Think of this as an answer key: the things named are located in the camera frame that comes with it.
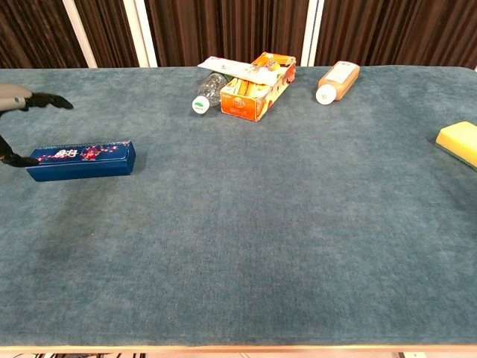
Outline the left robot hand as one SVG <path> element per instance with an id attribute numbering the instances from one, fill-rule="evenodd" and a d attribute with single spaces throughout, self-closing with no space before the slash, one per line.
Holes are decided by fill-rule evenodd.
<path id="1" fill-rule="evenodd" d="M 73 104 L 61 95 L 47 92 L 32 92 L 19 84 L 0 84 L 0 117 L 13 110 L 28 112 L 30 107 L 47 107 L 72 110 Z M 0 161 L 16 168 L 38 166 L 40 162 L 33 157 L 22 157 L 14 152 L 0 135 Z"/>

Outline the blue glasses case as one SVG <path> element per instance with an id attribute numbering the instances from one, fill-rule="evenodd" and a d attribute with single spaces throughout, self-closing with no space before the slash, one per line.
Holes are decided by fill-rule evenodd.
<path id="1" fill-rule="evenodd" d="M 31 153 L 39 161 L 27 167 L 36 181 L 71 180 L 130 175 L 136 158 L 130 140 L 50 145 Z"/>

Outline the clear plastic bottle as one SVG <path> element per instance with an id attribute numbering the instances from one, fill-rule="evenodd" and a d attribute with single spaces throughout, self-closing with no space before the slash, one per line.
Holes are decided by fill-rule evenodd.
<path id="1" fill-rule="evenodd" d="M 192 101 L 192 109 L 204 114 L 221 102 L 221 90 L 233 79 L 232 76 L 212 72 L 200 84 L 197 97 Z"/>

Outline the dark brown pleated curtain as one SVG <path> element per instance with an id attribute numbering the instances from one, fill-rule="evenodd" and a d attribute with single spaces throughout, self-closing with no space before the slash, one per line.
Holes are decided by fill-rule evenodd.
<path id="1" fill-rule="evenodd" d="M 261 53 L 300 65 L 309 0 L 145 0 L 157 66 Z M 140 67 L 123 0 L 75 0 L 99 67 Z M 315 66 L 477 71 L 477 0 L 325 0 Z M 88 68 L 62 0 L 0 0 L 0 69 Z"/>

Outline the white toothpaste box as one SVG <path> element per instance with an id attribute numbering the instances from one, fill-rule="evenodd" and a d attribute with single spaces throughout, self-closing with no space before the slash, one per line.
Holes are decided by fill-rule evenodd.
<path id="1" fill-rule="evenodd" d="M 213 56 L 198 64 L 198 67 L 267 86 L 273 86 L 282 75 L 280 69 L 270 70 L 251 63 Z"/>

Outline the orange carton box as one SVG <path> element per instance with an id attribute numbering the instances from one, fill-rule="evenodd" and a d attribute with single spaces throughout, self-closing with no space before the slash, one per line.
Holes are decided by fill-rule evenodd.
<path id="1" fill-rule="evenodd" d="M 252 63 L 266 75 L 273 75 L 273 85 L 256 84 L 233 78 L 221 89 L 221 111 L 252 122 L 258 122 L 295 79 L 296 58 L 263 52 Z"/>

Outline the teal table cloth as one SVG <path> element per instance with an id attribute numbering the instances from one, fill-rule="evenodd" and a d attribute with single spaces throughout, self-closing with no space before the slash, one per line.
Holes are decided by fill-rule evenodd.
<path id="1" fill-rule="evenodd" d="M 57 93 L 0 117 L 21 155 L 130 139 L 129 176 L 0 163 L 0 346 L 477 345 L 477 72 L 364 67 L 322 106 L 300 68 L 259 122 L 192 111 L 206 73 L 0 69 Z"/>

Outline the brown bottle white cap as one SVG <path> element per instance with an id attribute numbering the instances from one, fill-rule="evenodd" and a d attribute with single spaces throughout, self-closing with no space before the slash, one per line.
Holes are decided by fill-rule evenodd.
<path id="1" fill-rule="evenodd" d="M 355 63 L 339 60 L 318 81 L 315 98 L 319 104 L 328 105 L 340 101 L 356 82 L 361 67 Z"/>

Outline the yellow sponge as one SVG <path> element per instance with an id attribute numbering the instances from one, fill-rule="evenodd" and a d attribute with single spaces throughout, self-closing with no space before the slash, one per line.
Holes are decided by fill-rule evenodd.
<path id="1" fill-rule="evenodd" d="M 477 125 L 458 122 L 441 128 L 435 144 L 477 171 Z"/>

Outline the white frame post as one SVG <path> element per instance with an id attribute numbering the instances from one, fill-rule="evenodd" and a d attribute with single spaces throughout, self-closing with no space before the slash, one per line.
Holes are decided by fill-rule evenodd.
<path id="1" fill-rule="evenodd" d="M 123 0 L 123 4 L 139 66 L 156 68 L 157 58 L 145 0 Z"/>
<path id="2" fill-rule="evenodd" d="M 300 66 L 314 66 L 325 0 L 309 0 Z"/>
<path id="3" fill-rule="evenodd" d="M 88 37 L 86 35 L 85 28 L 81 21 L 80 14 L 78 13 L 75 0 L 62 0 L 62 2 L 68 15 L 69 21 L 71 22 L 73 31 L 78 40 L 80 49 L 83 53 L 87 66 L 90 69 L 97 69 L 98 65 L 92 52 Z"/>

